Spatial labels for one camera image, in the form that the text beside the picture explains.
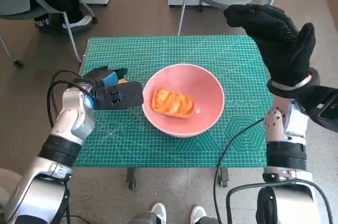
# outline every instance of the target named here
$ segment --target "table caster wheel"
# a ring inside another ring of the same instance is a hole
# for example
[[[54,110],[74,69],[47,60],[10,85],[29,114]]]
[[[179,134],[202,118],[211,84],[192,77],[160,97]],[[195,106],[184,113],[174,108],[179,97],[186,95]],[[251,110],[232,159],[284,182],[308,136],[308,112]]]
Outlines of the table caster wheel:
[[[93,17],[93,24],[98,24],[98,23],[99,23],[99,21],[97,20],[97,18]]]
[[[23,68],[23,63],[20,60],[15,60],[14,65],[16,68],[22,69]]]
[[[219,184],[220,184],[220,187],[221,187],[221,188],[226,188],[226,187],[228,187],[228,181],[222,180],[221,177],[219,177]]]
[[[127,182],[128,189],[134,190],[136,188],[136,179],[133,179],[132,181]]]

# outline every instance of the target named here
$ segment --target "floor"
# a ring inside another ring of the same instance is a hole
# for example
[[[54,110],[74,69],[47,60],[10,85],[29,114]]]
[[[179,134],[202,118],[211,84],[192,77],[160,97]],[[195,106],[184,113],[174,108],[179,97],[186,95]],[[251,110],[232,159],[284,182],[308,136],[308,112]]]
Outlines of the floor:
[[[338,33],[326,0],[276,0],[275,5],[283,8],[298,27],[314,23],[317,46],[312,66],[320,72],[322,84],[338,87],[335,68]],[[92,8],[99,24],[76,36],[80,54],[92,36],[175,35],[180,16],[180,9],[169,8],[166,0],[110,0],[108,6]],[[32,21],[1,20],[0,30],[11,52],[25,64],[23,70],[15,69],[0,49],[0,164],[2,168],[23,173],[48,136],[45,94],[51,76],[58,69],[77,71],[79,66],[67,36],[39,33]],[[236,33],[243,31],[230,29],[222,12],[216,9],[206,9],[202,14],[194,8],[187,9],[184,35]],[[338,134],[310,122],[307,143],[309,169],[338,218]],[[230,187],[262,181],[261,172],[261,169],[231,169]],[[71,212],[91,223],[127,223],[133,215],[162,202],[167,207],[168,223],[188,223],[196,204],[215,216],[213,175],[212,169],[143,169],[137,191],[128,191],[125,169],[75,168],[70,181]],[[223,222],[228,190],[218,189]],[[257,190],[251,190],[233,197],[234,223],[255,223],[256,196]],[[318,205],[325,223],[321,199]]]

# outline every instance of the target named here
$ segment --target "table leg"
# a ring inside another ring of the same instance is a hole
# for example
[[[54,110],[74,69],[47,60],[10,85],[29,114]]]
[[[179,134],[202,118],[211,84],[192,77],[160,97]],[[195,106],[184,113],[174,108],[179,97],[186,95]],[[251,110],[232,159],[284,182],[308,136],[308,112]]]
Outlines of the table leg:
[[[227,167],[221,167],[221,175],[219,176],[220,187],[225,188],[228,187],[229,181],[229,172]]]
[[[136,188],[136,168],[135,167],[128,167],[127,168],[127,186],[128,189],[133,190]]]

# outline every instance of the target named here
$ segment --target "glove finger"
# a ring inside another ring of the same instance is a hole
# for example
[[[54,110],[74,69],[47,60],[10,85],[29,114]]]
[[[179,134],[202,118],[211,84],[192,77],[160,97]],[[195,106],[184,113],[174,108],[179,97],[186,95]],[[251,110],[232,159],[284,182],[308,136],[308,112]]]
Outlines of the glove finger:
[[[248,5],[231,5],[224,10],[223,15],[227,18],[230,27],[243,27],[248,19],[252,18],[253,11]]]
[[[243,27],[260,35],[276,35],[278,39],[293,39],[298,30],[279,8],[269,5],[231,5],[224,11],[231,27]]]
[[[316,45],[315,29],[312,23],[306,23],[296,40],[294,64],[309,63]]]
[[[306,23],[301,31],[298,34],[297,40],[302,42],[304,45],[306,43],[313,43],[315,44],[315,27],[314,25],[310,23]]]

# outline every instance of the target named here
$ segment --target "bowl rim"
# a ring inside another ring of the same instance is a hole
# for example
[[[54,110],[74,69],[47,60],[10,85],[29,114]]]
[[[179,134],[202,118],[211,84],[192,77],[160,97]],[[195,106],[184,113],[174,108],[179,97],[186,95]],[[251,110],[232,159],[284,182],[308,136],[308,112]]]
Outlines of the bowl rim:
[[[219,80],[210,72],[208,71],[207,69],[203,68],[203,67],[200,67],[200,66],[197,66],[195,64],[189,64],[189,63],[178,63],[178,64],[172,64],[170,66],[167,66],[167,67],[164,67],[160,70],[158,70],[156,73],[154,73],[150,78],[149,80],[147,81],[146,85],[144,86],[143,88],[143,92],[145,90],[145,88],[147,87],[148,83],[150,82],[150,80],[155,77],[158,73],[160,73],[161,71],[163,71],[164,69],[167,69],[167,68],[170,68],[170,67],[175,67],[175,66],[193,66],[193,67],[197,67],[199,69],[202,69],[203,71],[207,72],[208,74],[210,74],[215,80],[216,82],[218,83],[218,85],[220,86],[221,88],[221,92],[222,92],[222,97],[223,97],[223,104],[222,104],[222,109],[221,109],[221,112],[219,113],[217,119],[215,120],[214,123],[212,123],[209,127],[207,127],[205,130],[202,130],[200,132],[196,132],[194,134],[189,134],[189,133],[174,133],[174,132],[170,132],[170,131],[167,131],[163,128],[161,128],[160,126],[156,126],[154,124],[154,122],[148,118],[147,114],[146,114],[146,111],[144,110],[144,103],[142,104],[142,110],[143,110],[143,113],[145,115],[145,117],[148,119],[148,121],[157,129],[159,129],[160,131],[164,132],[165,134],[168,134],[168,135],[171,135],[171,136],[175,136],[175,137],[194,137],[194,136],[197,136],[201,133],[204,133],[205,131],[209,130],[212,126],[214,126],[214,124],[216,124],[216,122],[220,119],[220,117],[222,116],[223,114],[223,111],[224,111],[224,106],[225,106],[225,103],[226,103],[226,98],[225,98],[225,94],[224,94],[224,90],[223,90],[223,87],[222,87],[222,84],[219,82]]]

